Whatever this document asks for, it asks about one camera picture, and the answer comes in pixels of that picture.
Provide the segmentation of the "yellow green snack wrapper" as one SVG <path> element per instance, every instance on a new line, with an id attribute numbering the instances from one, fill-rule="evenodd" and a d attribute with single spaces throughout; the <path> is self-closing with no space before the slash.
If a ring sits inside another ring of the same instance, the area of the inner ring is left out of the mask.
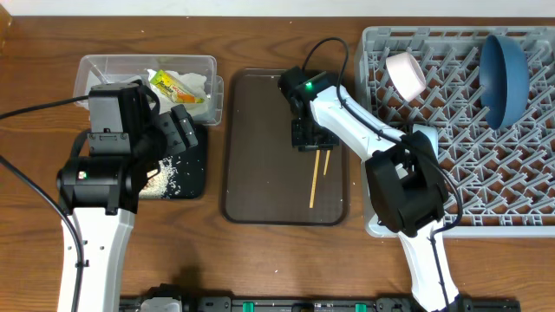
<path id="1" fill-rule="evenodd" d="M 206 101 L 205 94 L 162 69 L 155 72 L 149 82 L 173 103 L 200 104 Z"/>

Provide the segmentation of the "wooden chopstick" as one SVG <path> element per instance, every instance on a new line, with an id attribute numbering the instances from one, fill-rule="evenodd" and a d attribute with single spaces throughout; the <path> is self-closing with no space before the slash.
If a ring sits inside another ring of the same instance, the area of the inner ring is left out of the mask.
<path id="1" fill-rule="evenodd" d="M 328 172 L 329 162 L 330 162 L 330 152 L 331 152 L 331 150 L 326 150 L 324 168 L 323 168 L 323 176 L 326 176 L 327 172 Z"/>
<path id="2" fill-rule="evenodd" d="M 309 208 L 310 209 L 312 209 L 314 207 L 314 201 L 315 201 L 315 196 L 316 196 L 316 188 L 317 188 L 317 177 L 318 177 L 320 154 L 321 154 L 321 151 L 316 150 L 315 163 L 314 163 L 313 175 L 312 175 L 312 181 L 311 181 L 311 188 L 310 188 L 310 202 L 309 202 Z"/>

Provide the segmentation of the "white napkin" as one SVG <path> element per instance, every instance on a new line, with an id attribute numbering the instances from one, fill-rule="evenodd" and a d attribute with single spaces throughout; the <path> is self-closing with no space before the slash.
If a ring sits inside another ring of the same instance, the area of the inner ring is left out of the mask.
<path id="1" fill-rule="evenodd" d="M 169 112 L 176 106 L 183 106 L 192 117 L 200 117 L 209 111 L 211 100 L 204 89 L 204 75 L 180 75 L 171 70 L 153 69 L 148 69 L 147 72 L 150 88 L 160 102 L 160 113 Z"/>

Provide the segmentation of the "pink bowl with rice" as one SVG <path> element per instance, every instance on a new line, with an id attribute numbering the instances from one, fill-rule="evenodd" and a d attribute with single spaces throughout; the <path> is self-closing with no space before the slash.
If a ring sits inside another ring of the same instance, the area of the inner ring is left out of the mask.
<path id="1" fill-rule="evenodd" d="M 385 61 L 389 78 L 405 101 L 412 101 L 427 86 L 418 61 L 408 52 L 389 56 Z"/>

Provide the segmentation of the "dark blue plate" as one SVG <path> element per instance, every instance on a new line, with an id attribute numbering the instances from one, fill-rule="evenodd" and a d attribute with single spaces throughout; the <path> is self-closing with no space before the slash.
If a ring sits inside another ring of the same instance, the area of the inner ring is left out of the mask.
<path id="1" fill-rule="evenodd" d="M 509 127 L 526 110 L 530 87 L 525 51 L 508 36 L 490 35 L 480 51 L 480 96 L 488 107 L 486 122 L 493 130 Z"/>

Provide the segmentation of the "light blue bowl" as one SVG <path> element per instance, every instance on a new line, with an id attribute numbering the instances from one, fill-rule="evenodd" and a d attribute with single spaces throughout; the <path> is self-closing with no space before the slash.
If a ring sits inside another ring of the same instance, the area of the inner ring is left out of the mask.
<path id="1" fill-rule="evenodd" d="M 430 143 L 432 144 L 433 149 L 438 148 L 439 137 L 438 137 L 438 132 L 434 127 L 414 124 L 413 132 L 415 133 L 417 131 L 424 133 L 428 137 Z"/>

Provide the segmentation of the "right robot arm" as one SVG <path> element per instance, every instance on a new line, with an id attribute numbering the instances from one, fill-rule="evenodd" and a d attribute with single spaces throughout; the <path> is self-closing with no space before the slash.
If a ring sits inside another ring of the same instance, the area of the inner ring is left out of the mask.
<path id="1" fill-rule="evenodd" d="M 277 85 L 290 103 L 291 144 L 302 152 L 345 143 L 361 159 L 370 206 L 402 242 L 414 299 L 426 311 L 452 311 L 460 293 L 443 243 L 444 204 L 454 184 L 437 160 L 437 132 L 404 133 L 383 123 L 352 99 L 339 79 L 300 67 L 284 71 Z"/>

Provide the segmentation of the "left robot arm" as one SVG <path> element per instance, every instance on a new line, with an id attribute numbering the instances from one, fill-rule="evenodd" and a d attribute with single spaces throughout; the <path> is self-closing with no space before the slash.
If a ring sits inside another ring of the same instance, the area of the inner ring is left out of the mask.
<path id="1" fill-rule="evenodd" d="M 91 127 L 74 141 L 56 177 L 64 257 L 57 308 L 116 311 L 121 273 L 140 192 L 160 161 L 204 156 L 206 131 L 184 107 L 160 112 L 141 81 L 99 84 L 88 92 Z"/>

